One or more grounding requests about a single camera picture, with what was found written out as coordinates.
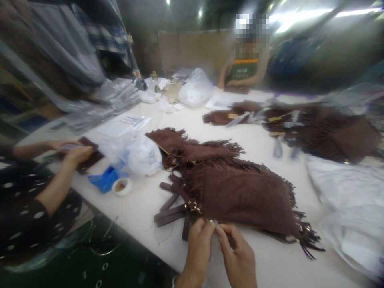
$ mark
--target plaid shirt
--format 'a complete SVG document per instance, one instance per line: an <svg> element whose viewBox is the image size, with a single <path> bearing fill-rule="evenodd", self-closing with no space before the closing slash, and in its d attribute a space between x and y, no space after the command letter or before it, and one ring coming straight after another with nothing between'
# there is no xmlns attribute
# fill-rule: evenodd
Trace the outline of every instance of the plaid shirt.
<svg viewBox="0 0 384 288"><path fill-rule="evenodd" d="M121 25L105 26L92 21L77 5L72 4L73 12L80 25L86 30L90 41L97 50L118 53L124 63L131 67L128 58L128 36Z"/></svg>

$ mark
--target brown leather strap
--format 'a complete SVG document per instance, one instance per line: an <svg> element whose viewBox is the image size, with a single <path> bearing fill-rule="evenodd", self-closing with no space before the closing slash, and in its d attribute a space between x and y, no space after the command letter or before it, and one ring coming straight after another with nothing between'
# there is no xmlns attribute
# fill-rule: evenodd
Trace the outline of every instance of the brown leather strap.
<svg viewBox="0 0 384 288"><path fill-rule="evenodd" d="M178 212L185 211L186 209L187 209L186 204L182 204L182 205L177 206L175 208L162 211L162 212L156 214L153 218L154 218L155 222L157 222L161 218L164 218L166 216L169 216L169 215L172 215L172 214L175 214L175 213L178 213Z"/></svg>
<svg viewBox="0 0 384 288"><path fill-rule="evenodd" d="M168 183L165 183L165 182L161 182L159 186L160 186L160 188L163 188L163 189L165 189L165 190L167 190L169 192L172 192L172 193L175 192L175 190L172 188L171 184L168 184Z"/></svg>
<svg viewBox="0 0 384 288"><path fill-rule="evenodd" d="M178 193L174 193L171 198L168 199L167 202L160 208L160 211L168 210L172 204L176 201L176 199L179 197Z"/></svg>
<svg viewBox="0 0 384 288"><path fill-rule="evenodd" d="M189 198L189 196L184 192L183 188L181 188L180 185L178 185L177 183L174 183L172 185L172 187L175 189L175 192L177 192L181 198L183 198L183 200L187 203L187 205L190 207L190 208L193 208L192 207L192 203L191 204L188 204L189 202L191 202L191 199Z"/></svg>
<svg viewBox="0 0 384 288"><path fill-rule="evenodd" d="M183 180L181 180L180 178L170 174L168 176L168 178L173 182L173 183L178 183L179 185L182 185L183 184Z"/></svg>
<svg viewBox="0 0 384 288"><path fill-rule="evenodd" d="M190 222L191 222L191 211L186 210L185 218L184 218L183 236L182 236L182 239L184 241L188 241Z"/></svg>
<svg viewBox="0 0 384 288"><path fill-rule="evenodd" d="M180 218L183 218L185 216L185 211L183 212L178 212L175 214L172 214L170 216L166 216L164 218L161 218L159 221L156 222L158 227L162 227L166 224L172 223Z"/></svg>

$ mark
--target bottle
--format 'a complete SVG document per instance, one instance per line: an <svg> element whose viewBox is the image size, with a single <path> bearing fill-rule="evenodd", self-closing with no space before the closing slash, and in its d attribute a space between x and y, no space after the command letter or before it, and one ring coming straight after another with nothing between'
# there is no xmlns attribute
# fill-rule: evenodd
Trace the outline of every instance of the bottle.
<svg viewBox="0 0 384 288"><path fill-rule="evenodd" d="M159 81L159 78L158 78L158 76L157 76L156 71L153 71L152 74L151 74L151 76L152 76L152 79L153 79L154 81Z"/></svg>

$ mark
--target wrist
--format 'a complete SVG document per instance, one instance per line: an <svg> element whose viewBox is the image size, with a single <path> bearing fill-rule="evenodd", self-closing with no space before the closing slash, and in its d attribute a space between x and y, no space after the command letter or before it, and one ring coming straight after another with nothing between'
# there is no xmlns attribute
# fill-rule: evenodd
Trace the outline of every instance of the wrist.
<svg viewBox="0 0 384 288"><path fill-rule="evenodd" d="M63 160L63 169L68 169L68 170L76 170L77 168L77 163L75 163L72 160L64 158Z"/></svg>
<svg viewBox="0 0 384 288"><path fill-rule="evenodd" d="M197 275L194 275L188 270L184 270L177 279L175 288L201 288L203 283L204 279L199 279Z"/></svg>

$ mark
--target gold metal ring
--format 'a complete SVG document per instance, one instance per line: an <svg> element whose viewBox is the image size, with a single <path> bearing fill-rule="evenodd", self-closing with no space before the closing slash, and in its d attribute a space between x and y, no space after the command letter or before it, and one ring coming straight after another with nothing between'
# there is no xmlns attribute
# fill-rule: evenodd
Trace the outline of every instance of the gold metal ring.
<svg viewBox="0 0 384 288"><path fill-rule="evenodd" d="M197 209L197 203L196 202L193 202L193 204L195 205L194 208L191 208L191 211L194 211Z"/></svg>
<svg viewBox="0 0 384 288"><path fill-rule="evenodd" d="M298 224L297 222L296 222L296 225L299 226L299 231L300 231L300 232L303 232L303 228L302 228L302 226L301 226L300 224Z"/></svg>

